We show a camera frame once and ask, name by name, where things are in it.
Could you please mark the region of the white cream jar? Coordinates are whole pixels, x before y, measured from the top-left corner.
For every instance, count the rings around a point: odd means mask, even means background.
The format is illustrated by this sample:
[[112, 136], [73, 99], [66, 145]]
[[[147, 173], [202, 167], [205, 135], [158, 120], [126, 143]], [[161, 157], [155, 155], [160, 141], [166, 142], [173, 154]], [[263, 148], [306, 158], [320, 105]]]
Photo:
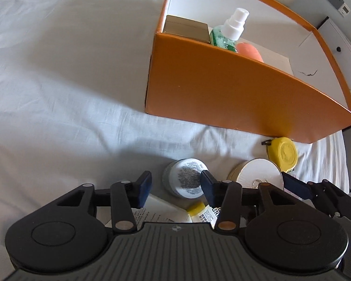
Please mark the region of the white cream jar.
[[170, 163], [161, 177], [164, 188], [172, 195], [184, 199], [197, 199], [203, 195], [200, 174], [208, 167], [195, 158]]

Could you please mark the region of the orange pink silicone bottle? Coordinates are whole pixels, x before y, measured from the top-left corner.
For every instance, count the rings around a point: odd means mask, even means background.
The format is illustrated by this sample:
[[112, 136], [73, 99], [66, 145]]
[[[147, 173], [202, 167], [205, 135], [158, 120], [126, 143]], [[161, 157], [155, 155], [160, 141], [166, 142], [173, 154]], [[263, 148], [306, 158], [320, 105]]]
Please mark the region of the orange pink silicone bottle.
[[263, 62], [263, 58], [259, 53], [258, 49], [250, 43], [237, 43], [236, 50], [242, 56], [251, 58], [258, 62]]

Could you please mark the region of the green spray bottle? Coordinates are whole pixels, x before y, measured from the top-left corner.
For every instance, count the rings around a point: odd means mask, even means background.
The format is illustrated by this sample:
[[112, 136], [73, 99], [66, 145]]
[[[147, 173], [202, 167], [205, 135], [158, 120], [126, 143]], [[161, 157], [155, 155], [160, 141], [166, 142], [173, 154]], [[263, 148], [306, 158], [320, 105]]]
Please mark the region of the green spray bottle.
[[210, 32], [210, 42], [213, 46], [237, 53], [237, 42], [244, 31], [244, 25], [249, 17], [249, 11], [236, 8], [222, 25], [214, 27]]

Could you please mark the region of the brown cardboard small box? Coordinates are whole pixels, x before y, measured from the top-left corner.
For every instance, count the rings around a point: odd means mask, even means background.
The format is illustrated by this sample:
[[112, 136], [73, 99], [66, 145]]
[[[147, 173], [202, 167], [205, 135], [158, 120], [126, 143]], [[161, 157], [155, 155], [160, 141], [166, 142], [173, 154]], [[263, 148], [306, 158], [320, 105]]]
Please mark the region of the brown cardboard small box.
[[163, 33], [210, 44], [208, 25], [187, 18], [167, 15]]

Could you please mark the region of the yellow capped white tube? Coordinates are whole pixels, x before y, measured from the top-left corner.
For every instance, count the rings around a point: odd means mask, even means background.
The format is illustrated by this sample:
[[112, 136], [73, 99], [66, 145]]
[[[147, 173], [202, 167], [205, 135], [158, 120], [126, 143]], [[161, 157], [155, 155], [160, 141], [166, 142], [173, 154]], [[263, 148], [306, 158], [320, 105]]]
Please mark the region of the yellow capped white tube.
[[189, 206], [186, 211], [193, 223], [209, 223], [214, 228], [220, 209], [220, 207], [210, 207], [202, 201], [197, 201]]

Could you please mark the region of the white paper carton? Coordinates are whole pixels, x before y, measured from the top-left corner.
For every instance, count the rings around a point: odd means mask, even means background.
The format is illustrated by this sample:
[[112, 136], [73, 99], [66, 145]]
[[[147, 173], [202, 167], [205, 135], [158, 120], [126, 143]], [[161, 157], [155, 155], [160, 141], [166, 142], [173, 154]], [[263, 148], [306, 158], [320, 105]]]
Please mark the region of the white paper carton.
[[152, 194], [148, 195], [144, 207], [132, 208], [137, 228], [143, 223], [191, 223], [191, 217], [186, 210], [181, 209]]

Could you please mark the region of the yellow tape measure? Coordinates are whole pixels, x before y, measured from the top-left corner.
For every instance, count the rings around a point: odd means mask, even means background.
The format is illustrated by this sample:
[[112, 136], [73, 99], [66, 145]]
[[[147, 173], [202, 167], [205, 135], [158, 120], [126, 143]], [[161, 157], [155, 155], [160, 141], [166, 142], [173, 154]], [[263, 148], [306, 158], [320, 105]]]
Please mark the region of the yellow tape measure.
[[268, 159], [282, 172], [294, 169], [298, 161], [295, 143], [287, 137], [274, 138], [261, 142], [266, 147]]

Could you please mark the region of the white bedside drawer table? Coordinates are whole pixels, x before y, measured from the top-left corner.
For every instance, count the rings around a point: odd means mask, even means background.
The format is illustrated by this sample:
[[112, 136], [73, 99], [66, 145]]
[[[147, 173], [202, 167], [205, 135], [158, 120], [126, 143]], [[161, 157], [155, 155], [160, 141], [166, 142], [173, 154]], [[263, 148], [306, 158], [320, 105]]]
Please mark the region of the white bedside drawer table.
[[318, 32], [333, 53], [351, 93], [351, 41], [329, 17], [322, 21]]

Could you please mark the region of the white bed sheet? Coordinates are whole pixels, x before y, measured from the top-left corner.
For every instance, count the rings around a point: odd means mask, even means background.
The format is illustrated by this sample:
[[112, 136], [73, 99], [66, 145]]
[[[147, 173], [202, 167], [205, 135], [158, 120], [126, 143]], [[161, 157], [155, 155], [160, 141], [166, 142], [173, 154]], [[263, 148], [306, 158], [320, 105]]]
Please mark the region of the white bed sheet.
[[8, 227], [85, 182], [196, 157], [219, 179], [263, 137], [144, 113], [163, 0], [0, 0], [0, 245]]

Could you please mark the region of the white wall thermostat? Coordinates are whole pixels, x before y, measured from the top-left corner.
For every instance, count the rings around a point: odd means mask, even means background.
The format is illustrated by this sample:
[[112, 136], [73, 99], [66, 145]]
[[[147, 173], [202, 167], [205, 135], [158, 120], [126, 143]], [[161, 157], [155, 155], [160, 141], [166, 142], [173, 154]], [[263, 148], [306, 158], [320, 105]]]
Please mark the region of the white wall thermostat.
[[341, 7], [338, 9], [338, 12], [343, 16], [346, 17], [348, 14], [350, 14], [351, 9], [349, 8], [349, 6], [347, 6], [346, 3], [343, 3], [341, 5]]

